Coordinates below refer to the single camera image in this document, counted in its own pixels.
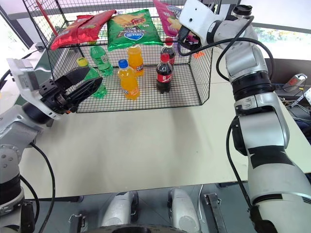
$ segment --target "red chip bag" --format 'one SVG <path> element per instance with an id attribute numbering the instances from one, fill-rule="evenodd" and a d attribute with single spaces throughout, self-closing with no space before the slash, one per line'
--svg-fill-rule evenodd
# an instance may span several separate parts
<path id="1" fill-rule="evenodd" d="M 61 46 L 79 43 L 77 37 L 77 29 L 80 25 L 88 21 L 93 16 L 77 16 L 77 20 L 65 28 L 53 41 L 51 49 L 55 50 Z"/>
<path id="2" fill-rule="evenodd" d="M 102 12 L 81 25 L 77 31 L 79 43 L 97 40 L 102 26 L 115 13 L 115 10 Z"/>

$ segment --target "orange liquid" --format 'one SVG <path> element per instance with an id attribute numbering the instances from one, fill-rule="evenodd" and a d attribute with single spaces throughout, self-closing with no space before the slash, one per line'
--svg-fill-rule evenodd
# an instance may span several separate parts
<path id="1" fill-rule="evenodd" d="M 125 97 L 129 100 L 136 100 L 140 96 L 140 91 L 135 71 L 130 67 L 119 69 L 118 76 Z"/>
<path id="2" fill-rule="evenodd" d="M 142 76 L 144 74 L 144 68 L 140 46 L 135 45 L 129 47 L 127 49 L 127 54 L 129 66 L 136 71 L 137 76 Z"/>

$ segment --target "metal wire rack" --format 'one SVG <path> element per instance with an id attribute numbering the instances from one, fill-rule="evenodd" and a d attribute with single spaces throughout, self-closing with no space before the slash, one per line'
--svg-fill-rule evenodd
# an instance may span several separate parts
<path id="1" fill-rule="evenodd" d="M 85 57 L 89 64 L 96 68 L 89 55 L 89 45 L 81 43 L 50 50 L 55 35 L 38 8 L 36 0 L 23 0 L 29 16 L 44 43 L 52 77 L 57 79 L 77 67 L 76 60 Z M 50 22 L 57 32 L 76 20 L 78 15 L 95 15 L 106 10 L 116 10 L 117 14 L 126 14 L 141 9 L 149 9 L 153 23 L 162 41 L 167 37 L 162 29 L 160 18 L 152 0 L 45 0 L 40 1 L 47 13 Z M 186 0 L 161 0 L 161 2 L 183 8 Z M 217 13 L 220 10 L 221 0 L 201 0 Z M 107 26 L 99 32 L 97 45 L 107 51 Z M 117 76 L 118 60 L 127 59 L 126 49 L 114 50 L 108 53 L 109 60 L 114 68 L 113 75 L 104 77 L 103 84 L 107 88 L 107 95 L 102 99 L 89 97 L 78 108 L 78 113 L 109 112 L 138 109 L 171 108 L 202 105 L 209 98 L 209 84 L 211 71 L 212 50 L 204 50 L 201 56 L 175 58 L 172 87 L 169 93 L 160 94 L 156 89 L 156 66 L 159 63 L 161 46 L 141 45 L 144 60 L 144 75 L 138 78 L 140 97 L 137 100 L 127 100 L 122 92 Z"/>

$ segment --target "white table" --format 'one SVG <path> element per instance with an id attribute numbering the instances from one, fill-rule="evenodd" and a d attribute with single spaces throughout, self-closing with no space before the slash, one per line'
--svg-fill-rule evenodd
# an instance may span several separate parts
<path id="1" fill-rule="evenodd" d="M 201 183 L 236 181 L 225 137 L 235 115 L 232 88 L 215 72 L 202 106 L 143 111 L 69 114 L 37 139 L 53 167 L 56 196 L 78 196 Z M 221 70 L 225 73 L 224 63 Z M 287 154 L 311 172 L 311 146 L 285 108 L 291 139 Z M 230 141 L 235 166 L 247 180 L 247 158 Z M 21 174 L 39 198 L 51 197 L 42 156 L 26 149 Z M 25 188 L 26 198 L 32 198 Z"/>

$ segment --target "floor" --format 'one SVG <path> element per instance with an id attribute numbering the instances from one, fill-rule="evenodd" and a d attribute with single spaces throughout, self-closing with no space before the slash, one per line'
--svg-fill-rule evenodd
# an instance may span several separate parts
<path id="1" fill-rule="evenodd" d="M 201 186 L 190 185 L 181 187 L 190 196 L 195 208 L 197 209 L 198 195 Z M 138 224 L 158 224 L 171 226 L 167 196 L 171 188 L 149 189 L 138 191 L 139 196 L 139 216 Z M 237 184 L 219 188 L 216 184 L 205 184 L 202 189 L 203 194 L 217 193 L 221 201 L 221 212 L 228 233 L 255 233 L 252 222 L 249 219 L 247 205 Z M 100 226 L 101 219 L 116 194 L 98 194 L 84 196 L 80 203 L 55 202 L 50 220 L 47 223 L 45 233 L 68 233 L 70 224 L 68 219 L 71 214 L 86 213 L 86 226 L 83 232 L 96 229 Z M 35 232 L 38 232 L 43 219 L 49 208 L 49 201 L 40 202 L 40 216 L 36 224 Z M 208 229 L 205 214 L 201 205 L 201 215 L 197 212 L 202 233 L 214 233 L 213 229 Z"/>

